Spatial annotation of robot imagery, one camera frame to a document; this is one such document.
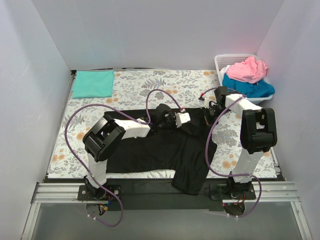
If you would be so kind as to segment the black t shirt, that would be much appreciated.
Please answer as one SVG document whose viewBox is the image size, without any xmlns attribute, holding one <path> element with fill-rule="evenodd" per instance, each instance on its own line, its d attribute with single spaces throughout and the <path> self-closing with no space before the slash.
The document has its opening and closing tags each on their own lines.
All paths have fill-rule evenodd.
<svg viewBox="0 0 320 240">
<path fill-rule="evenodd" d="M 205 157 L 214 158 L 217 144 L 206 143 L 210 126 L 201 108 L 188 108 L 190 122 L 179 128 L 159 129 L 147 137 L 127 138 L 108 159 L 106 172 L 112 174 L 174 170 L 171 185 L 198 195 L 209 168 Z"/>
</svg>

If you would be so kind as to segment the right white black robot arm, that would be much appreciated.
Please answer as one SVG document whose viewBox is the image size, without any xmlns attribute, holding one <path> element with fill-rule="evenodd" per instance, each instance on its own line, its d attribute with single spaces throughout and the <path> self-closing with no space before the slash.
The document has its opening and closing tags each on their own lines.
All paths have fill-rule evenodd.
<svg viewBox="0 0 320 240">
<path fill-rule="evenodd" d="M 264 153 L 277 143 L 277 127 L 275 112 L 272 108 L 262 108 L 253 104 L 238 91 L 219 86 L 212 88 L 215 100 L 200 95 L 203 102 L 205 122 L 214 128 L 220 118 L 232 111 L 241 118 L 240 144 L 241 153 L 236 166 L 229 174 L 225 174 L 226 182 L 208 187 L 213 200 L 245 200 L 256 197 L 252 180 L 254 170 Z"/>
</svg>

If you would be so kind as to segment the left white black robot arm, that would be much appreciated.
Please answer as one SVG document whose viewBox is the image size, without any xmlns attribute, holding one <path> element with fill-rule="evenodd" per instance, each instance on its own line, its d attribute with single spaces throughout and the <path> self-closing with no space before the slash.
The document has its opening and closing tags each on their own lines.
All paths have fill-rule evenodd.
<svg viewBox="0 0 320 240">
<path fill-rule="evenodd" d="M 145 138 L 160 129 L 176 129 L 185 123 L 184 113 L 174 112 L 169 106 L 160 104 L 154 115 L 130 120 L 120 120 L 105 113 L 83 138 L 88 156 L 89 174 L 85 186 L 95 200 L 106 196 L 106 170 L 108 159 L 115 153 L 124 139 Z"/>
</svg>

